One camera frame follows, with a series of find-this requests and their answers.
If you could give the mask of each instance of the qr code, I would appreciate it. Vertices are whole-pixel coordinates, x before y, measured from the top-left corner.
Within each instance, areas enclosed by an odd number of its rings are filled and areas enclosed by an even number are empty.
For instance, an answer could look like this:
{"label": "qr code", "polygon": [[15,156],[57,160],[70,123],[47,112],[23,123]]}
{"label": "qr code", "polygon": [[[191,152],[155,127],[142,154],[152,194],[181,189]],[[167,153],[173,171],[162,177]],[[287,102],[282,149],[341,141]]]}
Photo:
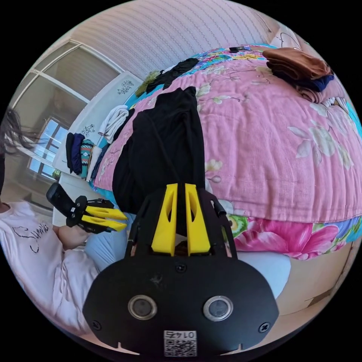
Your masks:
{"label": "qr code", "polygon": [[165,339],[165,357],[196,357],[196,340]]}

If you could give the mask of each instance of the glass pane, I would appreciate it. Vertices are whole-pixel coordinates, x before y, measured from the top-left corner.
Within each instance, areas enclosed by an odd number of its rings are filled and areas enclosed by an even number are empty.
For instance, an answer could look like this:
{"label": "glass pane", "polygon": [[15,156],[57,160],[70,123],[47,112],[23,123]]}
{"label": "glass pane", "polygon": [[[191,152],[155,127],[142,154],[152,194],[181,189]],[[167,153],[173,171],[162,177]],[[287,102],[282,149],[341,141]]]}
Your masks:
{"label": "glass pane", "polygon": [[48,122],[48,124],[46,125],[43,133],[41,134],[41,140],[46,140],[47,142],[49,142],[49,140],[53,137],[53,134],[55,132],[55,130],[58,127],[58,123],[56,123],[53,120],[50,120]]}
{"label": "glass pane", "polygon": [[46,174],[47,176],[50,176],[52,179],[52,174],[55,171],[55,169],[53,167],[50,167],[48,165],[44,165],[43,166],[43,173]]}
{"label": "glass pane", "polygon": [[15,109],[22,126],[40,136],[46,121],[51,118],[69,129],[85,106],[85,102],[38,77],[22,95]]}
{"label": "glass pane", "polygon": [[40,63],[38,63],[38,65],[35,67],[35,69],[39,70],[39,71],[43,70],[50,62],[52,62],[54,59],[56,59],[57,57],[62,55],[64,52],[66,52],[67,50],[69,50],[75,46],[76,45],[72,44],[72,43],[66,43],[66,44],[62,45],[61,47],[59,47],[58,49],[56,49],[55,51],[50,53]]}
{"label": "glass pane", "polygon": [[25,87],[36,77],[34,73],[29,73],[17,87],[13,97],[11,98],[10,105],[13,106],[15,101],[18,99],[20,93],[25,89]]}
{"label": "glass pane", "polygon": [[58,152],[58,147],[50,146],[49,151],[53,152],[53,153],[57,153]]}
{"label": "glass pane", "polygon": [[34,172],[39,172],[40,165],[41,163],[38,160],[32,158],[29,164],[29,168]]}
{"label": "glass pane", "polygon": [[119,73],[94,55],[77,48],[45,71],[91,100]]}
{"label": "glass pane", "polygon": [[60,127],[59,131],[56,133],[54,137],[53,144],[57,147],[60,146],[60,144],[65,140],[65,137],[67,136],[68,131],[65,128]]}

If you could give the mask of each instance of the black clothing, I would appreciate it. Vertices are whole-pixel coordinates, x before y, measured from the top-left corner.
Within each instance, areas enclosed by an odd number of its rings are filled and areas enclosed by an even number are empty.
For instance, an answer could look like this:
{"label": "black clothing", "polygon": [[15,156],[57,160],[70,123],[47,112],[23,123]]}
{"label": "black clothing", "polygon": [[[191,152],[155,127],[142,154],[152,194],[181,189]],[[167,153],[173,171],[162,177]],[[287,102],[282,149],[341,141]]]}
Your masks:
{"label": "black clothing", "polygon": [[[161,94],[133,120],[113,175],[113,194],[123,212],[137,214],[145,197],[168,184],[205,188],[204,139],[195,87]],[[177,233],[186,235],[183,188],[178,194]]]}
{"label": "black clothing", "polygon": [[189,58],[179,62],[170,71],[160,74],[151,82],[146,88],[146,93],[150,93],[160,84],[164,84],[163,89],[167,89],[177,77],[191,70],[198,62],[199,60],[196,58]]}
{"label": "black clothing", "polygon": [[74,142],[74,134],[68,133],[67,140],[65,143],[65,150],[67,154],[67,167],[69,168],[70,173],[73,172],[73,164],[72,164],[72,147]]}

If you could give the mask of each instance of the handheld device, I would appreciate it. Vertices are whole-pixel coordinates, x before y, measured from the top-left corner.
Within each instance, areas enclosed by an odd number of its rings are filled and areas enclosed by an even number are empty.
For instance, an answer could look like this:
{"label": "handheld device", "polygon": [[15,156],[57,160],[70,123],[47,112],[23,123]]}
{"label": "handheld device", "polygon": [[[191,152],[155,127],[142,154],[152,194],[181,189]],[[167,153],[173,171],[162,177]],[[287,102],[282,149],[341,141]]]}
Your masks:
{"label": "handheld device", "polygon": [[103,343],[154,357],[207,357],[264,339],[278,307],[264,277],[239,261],[217,198],[185,185],[188,256],[175,252],[178,185],[149,195],[126,255],[93,282],[83,314]]}

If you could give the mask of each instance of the dark hair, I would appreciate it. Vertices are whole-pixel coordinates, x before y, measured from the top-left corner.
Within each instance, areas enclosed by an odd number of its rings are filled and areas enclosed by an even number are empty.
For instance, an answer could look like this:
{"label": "dark hair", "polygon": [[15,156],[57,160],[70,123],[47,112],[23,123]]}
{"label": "dark hair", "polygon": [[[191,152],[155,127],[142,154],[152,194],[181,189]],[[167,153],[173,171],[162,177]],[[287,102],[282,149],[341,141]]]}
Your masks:
{"label": "dark hair", "polygon": [[25,137],[34,139],[34,133],[24,131],[18,112],[8,107],[0,125],[0,155],[17,153],[16,143],[27,150],[33,149],[35,143]]}

